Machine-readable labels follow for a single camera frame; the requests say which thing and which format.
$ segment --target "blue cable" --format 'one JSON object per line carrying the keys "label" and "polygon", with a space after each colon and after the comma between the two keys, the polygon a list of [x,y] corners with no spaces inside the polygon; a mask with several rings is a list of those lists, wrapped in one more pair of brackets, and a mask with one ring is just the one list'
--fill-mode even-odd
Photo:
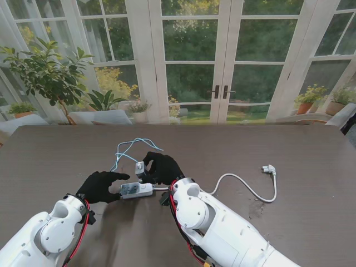
{"label": "blue cable", "polygon": [[[132,158],[132,157],[126,155],[126,152],[132,147],[132,145],[133,145],[134,143],[140,142],[140,141],[146,143],[147,145],[149,145],[150,147],[152,147],[152,148],[154,148],[154,149],[156,149],[156,150],[163,151],[163,149],[161,149],[161,148],[159,148],[158,146],[156,146],[155,143],[153,143],[152,140],[150,140],[150,139],[148,139],[148,138],[139,138],[139,137],[137,137],[137,138],[135,138],[133,141],[122,142],[122,143],[120,143],[120,144],[117,145],[117,152],[115,153],[115,155],[116,155],[115,162],[114,162],[114,165],[111,167],[110,171],[115,171],[115,170],[117,169],[117,167],[118,167],[118,162],[119,162],[119,160],[120,160],[120,158],[121,158],[122,156],[126,156],[126,157],[128,157],[129,159],[134,160],[134,162],[138,162],[138,161],[135,160],[134,158]],[[127,148],[123,153],[119,153],[120,146],[121,146],[121,145],[124,145],[124,144],[131,144],[131,145],[128,146],[128,148]]]}

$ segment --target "lawn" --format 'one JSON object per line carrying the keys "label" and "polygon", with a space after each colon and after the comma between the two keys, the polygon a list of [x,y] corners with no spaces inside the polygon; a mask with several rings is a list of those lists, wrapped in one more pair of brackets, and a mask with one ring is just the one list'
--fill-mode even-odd
{"label": "lawn", "polygon": [[[267,112],[259,113],[243,113],[243,112],[228,112],[227,124],[263,124]],[[210,110],[193,110],[188,112],[188,116],[181,117],[183,125],[201,125],[210,124]]]}

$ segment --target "power strip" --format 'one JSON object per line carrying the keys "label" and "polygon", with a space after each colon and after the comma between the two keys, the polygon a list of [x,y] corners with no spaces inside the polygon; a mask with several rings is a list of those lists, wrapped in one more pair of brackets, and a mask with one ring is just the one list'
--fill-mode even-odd
{"label": "power strip", "polygon": [[151,196],[154,192],[152,184],[140,184],[132,182],[121,185],[121,195],[123,199],[134,199],[136,197]]}

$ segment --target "cable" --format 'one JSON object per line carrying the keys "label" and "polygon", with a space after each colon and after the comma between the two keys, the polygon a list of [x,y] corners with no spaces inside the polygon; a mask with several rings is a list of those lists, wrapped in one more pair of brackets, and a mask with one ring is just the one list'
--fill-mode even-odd
{"label": "cable", "polygon": [[250,192],[252,194],[254,194],[255,197],[257,197],[259,200],[261,200],[262,202],[265,203],[272,203],[273,201],[275,201],[276,197],[277,197],[277,184],[276,184],[276,169],[272,166],[272,165],[268,165],[268,166],[264,166],[263,167],[263,172],[267,172],[273,175],[273,189],[274,189],[274,196],[272,199],[268,200],[268,199],[264,199],[263,197],[261,197],[260,195],[258,195],[245,181],[244,179],[242,179],[240,176],[236,175],[236,174],[224,174],[222,175],[219,180],[217,181],[217,184],[215,186],[215,189],[213,190],[213,192],[208,193],[209,195],[213,195],[216,193],[217,188],[219,187],[220,182],[222,181],[223,178],[227,177],[227,176],[232,176],[235,177],[237,179],[239,179],[246,187],[248,190],[250,190]]}
{"label": "cable", "polygon": [[80,244],[82,243],[83,241],[83,238],[84,238],[84,234],[85,234],[85,231],[87,229],[87,226],[88,226],[88,221],[89,221],[89,210],[90,210],[90,205],[89,205],[89,202],[87,200],[85,200],[85,205],[87,207],[87,214],[86,214],[86,217],[85,217],[85,221],[83,222],[83,227],[80,231],[80,234],[79,234],[79,238],[72,250],[72,252],[70,254],[68,254],[69,256],[67,256],[63,262],[63,265],[62,267],[67,267],[67,264],[69,263],[69,261],[71,259],[73,259],[74,255],[77,253],[79,247],[80,247]]}
{"label": "cable", "polygon": [[127,154],[124,154],[124,153],[115,153],[115,155],[120,155],[120,156],[128,157],[130,160],[133,160],[135,163],[138,163],[137,160],[135,160],[133,157],[130,157],[130,156],[127,155]]}
{"label": "cable", "polygon": [[[177,182],[177,180],[174,180],[169,189],[170,189],[170,192],[172,191],[172,188],[174,186],[174,184]],[[193,257],[201,264],[201,265],[204,265],[204,261],[202,259],[200,259],[197,255],[195,255],[195,253],[193,252],[193,245],[192,243],[190,242],[188,236],[183,232],[183,230],[181,229],[181,225],[179,224],[178,222],[178,219],[177,219],[177,216],[176,216],[176,206],[174,204],[174,200],[173,200],[173,195],[170,194],[170,201],[169,201],[169,207],[170,207],[170,210],[171,210],[171,213],[172,213],[172,216],[174,218],[174,221],[178,227],[178,230],[180,232],[180,234],[182,235],[182,237],[184,238],[184,240],[187,242],[187,245],[188,245],[188,248],[189,248],[189,251],[190,253],[193,255]]]}
{"label": "cable", "polygon": [[168,191],[169,187],[154,187],[154,191]]}
{"label": "cable", "polygon": [[[115,153],[115,155],[120,155],[120,156],[116,156],[115,162],[114,162],[114,164],[112,165],[110,171],[115,171],[115,170],[117,169],[117,167],[118,167],[118,162],[119,162],[120,158],[121,158],[122,156],[127,156],[127,155],[126,155],[126,152],[132,147],[132,145],[133,145],[134,143],[140,142],[140,141],[146,143],[147,145],[149,145],[150,147],[152,147],[152,148],[154,148],[154,149],[156,149],[156,150],[163,151],[163,149],[161,149],[161,148],[159,148],[158,146],[156,146],[155,143],[153,143],[153,141],[150,140],[150,139],[148,139],[148,138],[139,138],[139,137],[137,137],[137,138],[135,138],[135,139],[132,140],[132,141],[122,142],[122,143],[120,143],[120,144],[117,145],[117,152]],[[124,144],[130,144],[130,146],[129,146],[123,153],[119,154],[120,146],[121,146],[121,145],[124,145]]]}

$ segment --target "flower pot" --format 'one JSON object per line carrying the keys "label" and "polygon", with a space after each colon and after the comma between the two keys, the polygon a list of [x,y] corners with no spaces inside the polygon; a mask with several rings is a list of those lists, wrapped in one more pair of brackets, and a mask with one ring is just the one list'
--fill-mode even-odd
{"label": "flower pot", "polygon": [[316,111],[318,110],[318,106],[312,106],[309,110],[309,113],[316,113]]}
{"label": "flower pot", "polygon": [[135,120],[135,123],[146,123],[147,118],[146,118],[146,112],[140,112],[140,113],[133,113],[132,116],[134,117],[133,119]]}
{"label": "flower pot", "polygon": [[15,114],[15,118],[22,118],[22,117],[25,117],[25,116],[31,115],[31,114],[33,114],[32,111],[24,112],[24,113],[17,113],[17,114]]}
{"label": "flower pot", "polygon": [[298,112],[296,113],[298,114],[306,114],[306,112],[311,108],[311,106],[313,105],[313,103],[302,103],[299,106]]}
{"label": "flower pot", "polygon": [[330,102],[325,113],[328,115],[334,116],[336,113],[338,113],[344,107],[345,107],[345,105],[343,105],[343,104],[336,103],[336,102]]}

